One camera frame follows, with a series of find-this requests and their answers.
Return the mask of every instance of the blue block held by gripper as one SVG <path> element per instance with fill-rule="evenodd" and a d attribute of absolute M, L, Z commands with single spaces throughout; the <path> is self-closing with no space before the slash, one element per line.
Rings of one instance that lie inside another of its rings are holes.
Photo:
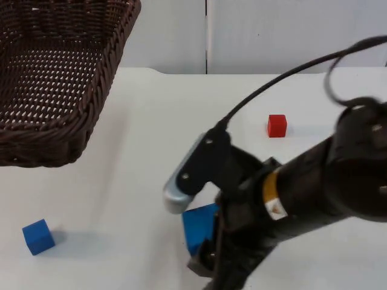
<path fill-rule="evenodd" d="M 24 227 L 23 235 L 34 256 L 55 246 L 54 239 L 44 219 Z"/>
<path fill-rule="evenodd" d="M 196 255 L 205 239 L 211 240 L 213 216 L 217 211 L 216 204 L 209 204 L 182 214 L 187 249 L 191 256 Z"/>

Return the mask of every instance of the wicker basket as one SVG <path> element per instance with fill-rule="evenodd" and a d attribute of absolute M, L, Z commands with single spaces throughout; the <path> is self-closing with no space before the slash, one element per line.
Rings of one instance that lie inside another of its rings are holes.
<path fill-rule="evenodd" d="M 0 0 L 0 166 L 81 156 L 139 0 Z"/>

